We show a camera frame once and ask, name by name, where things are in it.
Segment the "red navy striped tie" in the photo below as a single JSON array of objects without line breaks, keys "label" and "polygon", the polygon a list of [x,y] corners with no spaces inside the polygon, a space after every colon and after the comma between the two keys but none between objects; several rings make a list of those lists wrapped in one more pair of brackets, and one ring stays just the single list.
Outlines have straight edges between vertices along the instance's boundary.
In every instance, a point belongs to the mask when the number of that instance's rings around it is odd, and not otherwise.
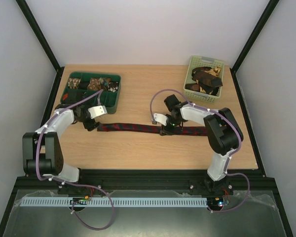
[{"label": "red navy striped tie", "polygon": [[[144,125],[135,123],[103,123],[103,132],[117,132],[117,131],[129,131],[140,133],[159,134],[162,129],[157,125]],[[181,135],[181,136],[207,136],[206,128],[203,126],[183,126],[181,132],[168,132],[168,135]]]}]

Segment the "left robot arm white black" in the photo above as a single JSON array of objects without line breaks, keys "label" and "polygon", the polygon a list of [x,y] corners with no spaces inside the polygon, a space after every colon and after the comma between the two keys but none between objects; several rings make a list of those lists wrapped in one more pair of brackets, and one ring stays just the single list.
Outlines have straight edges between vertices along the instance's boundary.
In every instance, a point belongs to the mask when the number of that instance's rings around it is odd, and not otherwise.
[{"label": "left robot arm white black", "polygon": [[65,163],[60,137],[76,122],[81,122],[87,131],[94,130],[99,126],[95,118],[107,113],[104,105],[57,105],[52,117],[42,127],[22,137],[24,172],[36,175],[41,181],[78,182],[80,169]]}]

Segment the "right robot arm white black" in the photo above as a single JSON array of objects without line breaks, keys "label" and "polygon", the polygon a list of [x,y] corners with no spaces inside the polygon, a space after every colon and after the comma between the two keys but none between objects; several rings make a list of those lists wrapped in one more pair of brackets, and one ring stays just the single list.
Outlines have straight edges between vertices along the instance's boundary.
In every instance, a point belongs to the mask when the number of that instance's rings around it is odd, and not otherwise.
[{"label": "right robot arm white black", "polygon": [[211,110],[189,101],[180,102],[174,94],[168,96],[164,103],[169,114],[151,114],[152,122],[161,124],[162,135],[173,135],[175,128],[182,128],[187,121],[205,127],[213,156],[204,179],[204,187],[210,193],[217,193],[227,176],[231,158],[239,151],[243,141],[243,133],[231,110]]}]

